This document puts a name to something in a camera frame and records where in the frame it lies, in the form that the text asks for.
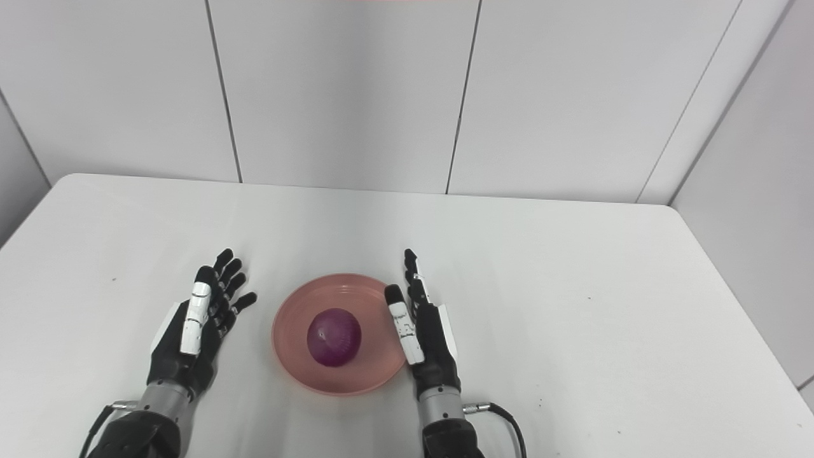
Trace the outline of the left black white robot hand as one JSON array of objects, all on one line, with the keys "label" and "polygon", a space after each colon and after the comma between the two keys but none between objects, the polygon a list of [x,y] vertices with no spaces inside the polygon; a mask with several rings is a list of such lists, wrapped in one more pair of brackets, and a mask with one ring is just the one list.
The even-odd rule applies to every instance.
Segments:
[{"label": "left black white robot hand", "polygon": [[210,387],[224,339],[240,313],[257,301],[254,292],[235,296],[246,280],[242,260],[229,247],[213,265],[198,269],[189,297],[171,306],[155,337],[148,385],[178,385],[191,400]]}]

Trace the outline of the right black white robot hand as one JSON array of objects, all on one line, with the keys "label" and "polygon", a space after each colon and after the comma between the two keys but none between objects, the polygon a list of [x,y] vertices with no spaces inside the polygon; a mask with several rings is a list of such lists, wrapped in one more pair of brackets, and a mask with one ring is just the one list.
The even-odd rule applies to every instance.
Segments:
[{"label": "right black white robot hand", "polygon": [[418,256],[404,250],[407,293],[398,284],[387,285],[384,298],[407,365],[415,381],[416,397],[425,392],[460,391],[457,344],[445,305],[429,296]]}]

